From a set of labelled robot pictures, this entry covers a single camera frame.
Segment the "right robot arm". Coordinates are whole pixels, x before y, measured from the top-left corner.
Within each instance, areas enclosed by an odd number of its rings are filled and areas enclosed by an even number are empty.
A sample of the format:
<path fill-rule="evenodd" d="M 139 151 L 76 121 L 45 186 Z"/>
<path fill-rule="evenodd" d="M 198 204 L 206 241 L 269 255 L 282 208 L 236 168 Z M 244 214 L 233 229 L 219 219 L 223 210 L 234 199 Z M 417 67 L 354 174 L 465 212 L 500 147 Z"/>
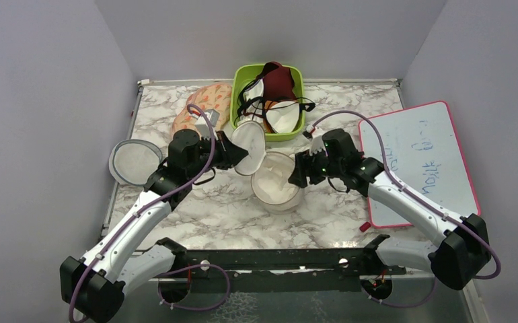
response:
<path fill-rule="evenodd" d="M 434 203 L 408 186 L 374 157 L 366 157 L 342 129 L 304 131 L 308 150 L 295 154 L 288 181 L 305 188 L 339 179 L 344 192 L 352 190 L 377 201 L 403 217 L 426 238 L 425 242 L 384 238 L 362 255 L 372 274 L 387 266 L 432 273 L 445 286 L 460 290 L 472 279 L 493 279 L 501 262 L 490 247 L 486 222 L 472 213 L 461 215 Z"/>

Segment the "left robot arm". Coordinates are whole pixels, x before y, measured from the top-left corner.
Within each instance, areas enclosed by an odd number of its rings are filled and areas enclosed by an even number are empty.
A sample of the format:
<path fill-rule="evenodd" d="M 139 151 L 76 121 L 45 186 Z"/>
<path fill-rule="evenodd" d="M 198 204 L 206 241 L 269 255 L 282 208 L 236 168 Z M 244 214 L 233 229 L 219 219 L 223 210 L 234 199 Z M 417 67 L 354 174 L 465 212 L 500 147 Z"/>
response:
<path fill-rule="evenodd" d="M 111 320 L 124 302 L 125 288 L 131 286 L 120 275 L 147 234 L 185 199 L 205 172 L 233 168 L 249 154 L 248 148 L 223 131 L 210 137 L 178 131 L 167 157 L 114 230 L 80 258 L 68 256 L 61 263 L 61 297 L 69 304 L 69 321 Z"/>

